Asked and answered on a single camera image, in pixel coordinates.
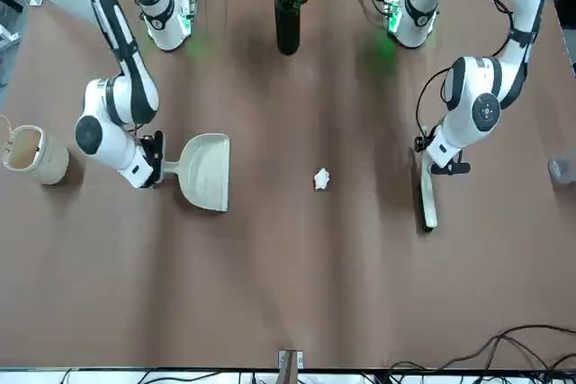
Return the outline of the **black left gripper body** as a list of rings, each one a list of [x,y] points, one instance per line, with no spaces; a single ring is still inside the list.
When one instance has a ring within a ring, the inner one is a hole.
[[[432,175],[459,175],[468,174],[471,171],[471,165],[467,162],[451,161],[445,167],[440,167],[433,163],[430,166],[430,173]]]

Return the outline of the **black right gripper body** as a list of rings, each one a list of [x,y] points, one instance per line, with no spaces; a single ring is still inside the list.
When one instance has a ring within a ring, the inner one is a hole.
[[[153,187],[163,179],[165,135],[157,130],[153,135],[144,135],[139,139],[144,150],[145,159],[152,168],[152,173],[143,187]]]

